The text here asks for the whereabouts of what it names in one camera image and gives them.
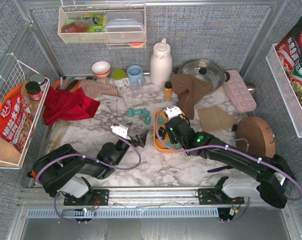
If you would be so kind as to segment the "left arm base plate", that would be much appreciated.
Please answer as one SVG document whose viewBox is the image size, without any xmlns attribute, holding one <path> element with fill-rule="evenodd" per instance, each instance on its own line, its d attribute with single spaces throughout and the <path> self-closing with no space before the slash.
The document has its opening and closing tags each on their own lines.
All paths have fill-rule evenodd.
<svg viewBox="0 0 302 240">
<path fill-rule="evenodd" d="M 80 198 L 66 194 L 63 204 L 65 206 L 107 206 L 109 193 L 108 189 L 91 189 Z"/>
</svg>

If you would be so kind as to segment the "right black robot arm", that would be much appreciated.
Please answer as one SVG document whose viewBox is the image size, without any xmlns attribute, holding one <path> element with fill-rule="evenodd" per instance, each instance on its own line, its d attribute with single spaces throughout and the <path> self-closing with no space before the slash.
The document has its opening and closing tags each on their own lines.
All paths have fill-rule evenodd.
<svg viewBox="0 0 302 240">
<path fill-rule="evenodd" d="M 283 209 L 288 197 L 288 184 L 295 176 L 287 161 L 280 155 L 259 157 L 245 153 L 206 132 L 196 132 L 181 115 L 164 124 L 169 139 L 182 146 L 188 156 L 200 156 L 235 168 L 255 179 L 259 196 L 272 207 Z"/>
</svg>

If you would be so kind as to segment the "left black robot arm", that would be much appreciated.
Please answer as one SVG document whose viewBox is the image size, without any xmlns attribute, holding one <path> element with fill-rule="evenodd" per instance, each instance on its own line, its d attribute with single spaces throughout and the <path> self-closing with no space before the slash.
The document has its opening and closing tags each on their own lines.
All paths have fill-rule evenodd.
<svg viewBox="0 0 302 240">
<path fill-rule="evenodd" d="M 113 124 L 110 133 L 118 138 L 116 143 L 105 143 L 96 157 L 84 155 L 66 143 L 39 158 L 32 166 L 28 177 L 42 185 L 45 192 L 54 197 L 63 192 L 80 199 L 90 193 L 87 180 L 77 175 L 91 176 L 98 180 L 108 178 L 114 171 L 136 169 L 142 162 L 138 155 L 138 163 L 131 167 L 120 167 L 119 164 L 129 149 L 138 152 L 137 147 L 144 148 L 149 131 L 130 135 L 132 123 Z"/>
</svg>

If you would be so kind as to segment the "orange plastic storage basket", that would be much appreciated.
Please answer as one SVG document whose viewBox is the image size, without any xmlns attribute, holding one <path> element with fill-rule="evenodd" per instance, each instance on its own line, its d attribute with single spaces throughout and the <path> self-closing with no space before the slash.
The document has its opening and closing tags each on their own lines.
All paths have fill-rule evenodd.
<svg viewBox="0 0 302 240">
<path fill-rule="evenodd" d="M 161 153 L 175 153 L 183 148 L 179 143 L 171 143 L 164 125 L 167 121 L 168 118 L 165 116 L 164 111 L 161 112 L 160 108 L 157 109 L 153 119 L 153 144 Z"/>
</svg>

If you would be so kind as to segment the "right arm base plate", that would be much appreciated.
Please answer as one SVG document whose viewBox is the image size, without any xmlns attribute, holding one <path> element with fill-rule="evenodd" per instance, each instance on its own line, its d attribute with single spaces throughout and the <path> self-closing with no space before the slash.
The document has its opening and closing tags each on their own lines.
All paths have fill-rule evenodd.
<svg viewBox="0 0 302 240">
<path fill-rule="evenodd" d="M 198 188 L 195 191 L 195 197 L 202 205 L 242 205 L 245 203 L 243 197 L 228 197 L 222 191 L 215 191 L 213 188 Z"/>
</svg>

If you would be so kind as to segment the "brown cork mat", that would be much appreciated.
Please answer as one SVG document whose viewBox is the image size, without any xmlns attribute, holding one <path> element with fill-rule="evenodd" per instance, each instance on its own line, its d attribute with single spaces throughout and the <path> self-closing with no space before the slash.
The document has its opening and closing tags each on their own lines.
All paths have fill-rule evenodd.
<svg viewBox="0 0 302 240">
<path fill-rule="evenodd" d="M 216 132 L 220 130 L 228 131 L 237 119 L 228 114 L 219 106 L 204 107 L 197 110 L 198 117 L 203 132 Z"/>
</svg>

